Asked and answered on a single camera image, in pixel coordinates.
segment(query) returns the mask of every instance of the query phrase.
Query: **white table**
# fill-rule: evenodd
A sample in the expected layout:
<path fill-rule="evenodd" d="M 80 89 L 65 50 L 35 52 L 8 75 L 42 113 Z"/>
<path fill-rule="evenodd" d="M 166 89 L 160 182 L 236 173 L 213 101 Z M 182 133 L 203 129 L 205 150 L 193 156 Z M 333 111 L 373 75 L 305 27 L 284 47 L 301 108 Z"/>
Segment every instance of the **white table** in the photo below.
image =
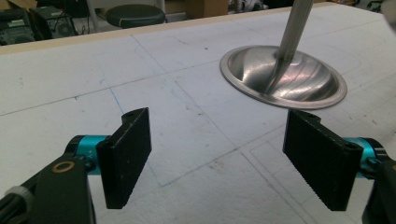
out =
<path fill-rule="evenodd" d="M 58 158 L 77 134 L 112 134 L 149 107 L 152 152 L 122 210 L 98 223 L 360 223 L 372 181 L 357 179 L 332 213 L 281 152 L 287 109 L 250 99 L 219 60 L 245 45 L 279 45 L 289 9 L 0 48 L 0 191 Z M 315 5 L 299 50 L 328 63 L 346 99 L 312 111 L 341 136 L 373 137 L 396 158 L 396 35 L 382 16 Z"/>

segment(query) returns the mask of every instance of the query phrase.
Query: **metal rod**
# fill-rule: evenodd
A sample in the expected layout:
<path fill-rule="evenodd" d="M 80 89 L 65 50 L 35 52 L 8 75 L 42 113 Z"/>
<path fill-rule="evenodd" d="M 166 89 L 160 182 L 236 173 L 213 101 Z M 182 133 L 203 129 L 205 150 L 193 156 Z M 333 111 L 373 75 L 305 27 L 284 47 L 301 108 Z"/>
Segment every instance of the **metal rod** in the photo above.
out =
<path fill-rule="evenodd" d="M 278 59 L 285 61 L 293 59 L 313 5 L 314 0 L 294 0 L 277 54 Z"/>

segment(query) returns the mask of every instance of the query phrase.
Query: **stool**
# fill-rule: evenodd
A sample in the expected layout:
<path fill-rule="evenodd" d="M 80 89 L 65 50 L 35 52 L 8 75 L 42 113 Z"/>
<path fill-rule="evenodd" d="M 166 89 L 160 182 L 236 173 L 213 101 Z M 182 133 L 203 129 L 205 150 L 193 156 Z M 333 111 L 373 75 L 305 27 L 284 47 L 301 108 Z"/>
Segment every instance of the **stool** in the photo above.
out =
<path fill-rule="evenodd" d="M 165 13 L 149 5 L 122 5 L 107 11 L 106 20 L 122 29 L 161 24 L 166 21 Z"/>

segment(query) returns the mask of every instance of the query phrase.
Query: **white tabletop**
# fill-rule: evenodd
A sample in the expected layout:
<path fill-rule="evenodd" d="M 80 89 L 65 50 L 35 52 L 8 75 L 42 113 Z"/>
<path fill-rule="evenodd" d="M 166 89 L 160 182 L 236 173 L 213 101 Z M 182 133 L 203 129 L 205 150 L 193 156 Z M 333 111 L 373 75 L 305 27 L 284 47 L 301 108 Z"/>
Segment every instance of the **white tabletop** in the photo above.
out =
<path fill-rule="evenodd" d="M 396 35 L 380 14 L 313 8 L 299 50 L 335 68 L 348 94 L 311 111 L 341 136 L 378 140 L 396 158 Z M 361 223 L 372 181 L 329 211 L 282 153 L 288 110 L 233 88 L 219 60 L 278 46 L 288 9 L 0 47 L 0 192 L 62 155 L 78 134 L 113 134 L 149 107 L 152 152 L 122 210 L 98 223 Z"/>

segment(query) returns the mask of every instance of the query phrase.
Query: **black stool seat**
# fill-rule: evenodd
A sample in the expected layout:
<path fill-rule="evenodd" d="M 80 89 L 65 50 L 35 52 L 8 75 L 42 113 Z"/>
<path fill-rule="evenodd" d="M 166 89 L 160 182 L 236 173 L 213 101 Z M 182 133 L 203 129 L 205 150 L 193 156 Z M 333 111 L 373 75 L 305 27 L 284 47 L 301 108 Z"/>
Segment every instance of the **black stool seat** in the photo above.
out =
<path fill-rule="evenodd" d="M 108 23 L 122 29 L 164 23 L 165 13 L 149 5 L 123 5 L 113 7 L 106 14 Z"/>

